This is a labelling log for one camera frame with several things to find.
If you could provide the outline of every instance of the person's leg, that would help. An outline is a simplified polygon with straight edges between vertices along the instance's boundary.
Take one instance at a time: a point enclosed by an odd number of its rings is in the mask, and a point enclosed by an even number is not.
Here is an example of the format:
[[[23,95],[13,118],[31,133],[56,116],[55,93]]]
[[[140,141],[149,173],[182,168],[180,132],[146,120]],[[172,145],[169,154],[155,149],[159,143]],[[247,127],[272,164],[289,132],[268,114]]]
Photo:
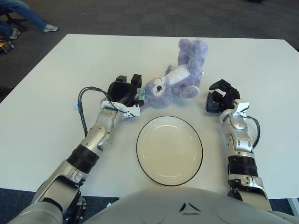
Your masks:
[[[13,34],[13,28],[6,22],[0,21],[0,31],[5,36],[11,36]]]
[[[0,6],[15,11],[41,30],[44,30],[47,26],[47,22],[41,16],[36,14],[28,5],[20,0],[0,0]]]

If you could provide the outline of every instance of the person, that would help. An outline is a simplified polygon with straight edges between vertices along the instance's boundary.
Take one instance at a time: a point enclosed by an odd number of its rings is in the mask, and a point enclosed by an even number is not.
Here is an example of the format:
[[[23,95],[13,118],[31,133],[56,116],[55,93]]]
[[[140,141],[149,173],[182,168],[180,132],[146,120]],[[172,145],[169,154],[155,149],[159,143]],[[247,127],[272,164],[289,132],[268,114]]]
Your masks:
[[[20,0],[0,0],[0,6],[15,11],[17,14],[24,17],[27,21],[36,25],[43,32],[58,30],[58,27],[55,27],[52,24],[48,24],[41,16],[36,14],[36,12],[34,12],[27,4]],[[0,31],[12,40],[15,40],[21,33],[17,28],[13,28],[3,21],[0,21]]]

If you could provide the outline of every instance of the sneaker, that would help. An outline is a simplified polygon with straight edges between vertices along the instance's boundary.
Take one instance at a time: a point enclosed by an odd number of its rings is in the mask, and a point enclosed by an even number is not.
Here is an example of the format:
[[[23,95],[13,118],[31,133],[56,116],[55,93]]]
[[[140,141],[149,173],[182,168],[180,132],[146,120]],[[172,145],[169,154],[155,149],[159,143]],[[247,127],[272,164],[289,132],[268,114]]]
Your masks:
[[[18,38],[18,35],[20,35],[20,31],[17,28],[13,28],[13,34],[9,37],[12,40],[15,40]]]
[[[43,32],[49,32],[49,31],[57,31],[58,27],[53,26],[52,24],[47,24]]]

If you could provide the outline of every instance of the floor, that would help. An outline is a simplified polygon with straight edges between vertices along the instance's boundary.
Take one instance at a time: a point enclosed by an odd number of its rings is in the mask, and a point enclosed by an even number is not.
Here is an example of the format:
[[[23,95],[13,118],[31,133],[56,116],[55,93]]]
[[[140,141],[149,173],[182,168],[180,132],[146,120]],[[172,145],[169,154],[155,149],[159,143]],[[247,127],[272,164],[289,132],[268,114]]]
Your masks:
[[[28,30],[13,41],[16,48],[0,55],[0,85],[7,87],[15,87],[68,33],[285,39],[299,49],[298,0],[266,0],[261,4],[247,0],[23,1],[59,26],[59,31],[43,33],[23,23]],[[0,189],[0,223],[15,217],[30,204],[33,195]],[[86,217],[117,200],[86,199]],[[274,210],[292,214],[286,199],[271,200],[271,205]]]

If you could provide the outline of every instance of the chair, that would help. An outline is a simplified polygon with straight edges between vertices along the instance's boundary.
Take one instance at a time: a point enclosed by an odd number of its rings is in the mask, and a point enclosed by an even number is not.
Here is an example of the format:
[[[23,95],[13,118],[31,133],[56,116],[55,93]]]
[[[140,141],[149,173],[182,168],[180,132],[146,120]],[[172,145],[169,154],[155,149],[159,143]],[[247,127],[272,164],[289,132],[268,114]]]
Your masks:
[[[2,15],[6,15],[7,17],[7,23],[8,24],[15,24],[18,26],[18,28],[20,28],[21,31],[25,31],[27,30],[27,28],[23,25],[20,24],[20,22],[24,22],[27,21],[26,19],[14,19],[11,18],[11,16],[9,15],[10,13],[13,13],[13,10],[10,10],[9,8],[5,8],[5,7],[0,7],[0,16]]]

